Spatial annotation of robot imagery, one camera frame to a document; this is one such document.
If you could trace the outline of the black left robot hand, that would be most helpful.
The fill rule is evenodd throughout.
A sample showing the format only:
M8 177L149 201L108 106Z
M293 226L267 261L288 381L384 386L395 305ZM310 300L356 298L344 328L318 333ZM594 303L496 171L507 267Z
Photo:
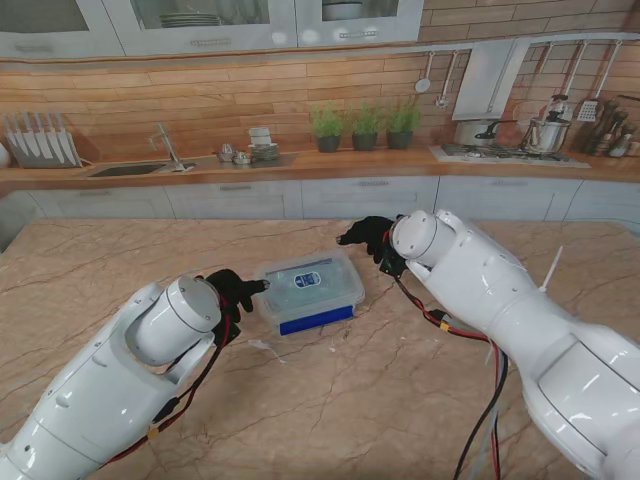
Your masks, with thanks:
M222 302L222 311L230 314L238 312L239 307L246 313L254 311L253 296L264 293L270 287L265 279L243 280L233 270L222 269L207 277L198 275L197 279L204 280L211 285Z

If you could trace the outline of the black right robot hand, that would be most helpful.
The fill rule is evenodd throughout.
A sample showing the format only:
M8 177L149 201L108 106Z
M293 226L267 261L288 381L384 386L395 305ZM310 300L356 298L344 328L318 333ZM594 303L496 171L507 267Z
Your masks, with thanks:
M336 238L336 242L340 246L364 244L367 254L373 258L375 264L391 265L400 259L390 241L393 224L394 222L386 217L368 216L356 221Z

